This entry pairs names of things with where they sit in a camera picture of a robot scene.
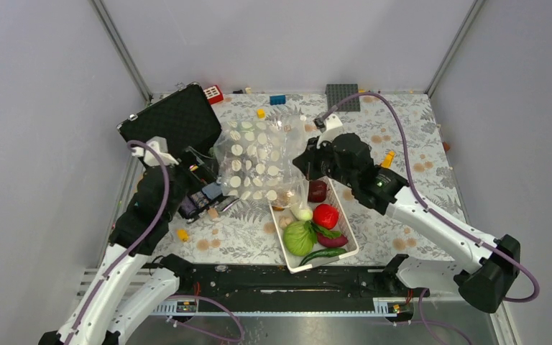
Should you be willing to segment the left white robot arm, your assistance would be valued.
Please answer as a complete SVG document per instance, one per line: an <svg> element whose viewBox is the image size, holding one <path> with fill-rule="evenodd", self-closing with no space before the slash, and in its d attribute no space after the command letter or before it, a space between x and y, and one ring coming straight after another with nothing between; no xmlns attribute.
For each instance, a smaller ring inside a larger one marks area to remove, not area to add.
<svg viewBox="0 0 552 345"><path fill-rule="evenodd" d="M103 260L78 307L58 330L44 333L39 343L125 344L163 300L188 294L195 279L192 265L169 254L140 289L124 297L168 232L172 217L200 186L199 177L188 166L147 168L114 224Z"/></svg>

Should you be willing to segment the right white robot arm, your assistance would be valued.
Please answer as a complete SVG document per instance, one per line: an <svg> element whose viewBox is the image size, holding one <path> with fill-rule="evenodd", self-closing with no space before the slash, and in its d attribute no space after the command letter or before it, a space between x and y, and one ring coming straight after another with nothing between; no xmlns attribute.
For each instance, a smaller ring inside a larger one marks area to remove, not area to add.
<svg viewBox="0 0 552 345"><path fill-rule="evenodd" d="M351 189L364 207L411 227L451 258L446 264L394 259L385 290L401 296L410 288L457 292L471 306L495 313L520 273L521 246L506 234L495 238L473 229L412 189L406 178L374 163L370 146L356 134L332 142L309 139L293 165L310 180L328 177Z"/></svg>

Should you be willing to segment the clear zip top bag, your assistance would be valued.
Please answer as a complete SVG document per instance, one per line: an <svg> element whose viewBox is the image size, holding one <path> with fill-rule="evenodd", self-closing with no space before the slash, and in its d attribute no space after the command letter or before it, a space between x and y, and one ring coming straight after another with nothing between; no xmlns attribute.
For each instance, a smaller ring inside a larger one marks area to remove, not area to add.
<svg viewBox="0 0 552 345"><path fill-rule="evenodd" d="M293 159L305 149L304 120L297 116L222 122L213 153L223 194L278 208L299 204L305 178Z"/></svg>

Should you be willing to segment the green cabbage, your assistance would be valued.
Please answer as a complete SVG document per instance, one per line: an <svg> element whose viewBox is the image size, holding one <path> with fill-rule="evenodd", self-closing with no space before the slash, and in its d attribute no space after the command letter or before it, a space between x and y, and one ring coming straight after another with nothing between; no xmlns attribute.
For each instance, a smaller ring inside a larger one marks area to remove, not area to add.
<svg viewBox="0 0 552 345"><path fill-rule="evenodd" d="M310 221L295 221L287 225L282 240L289 253L298 257L309 254L318 242Z"/></svg>

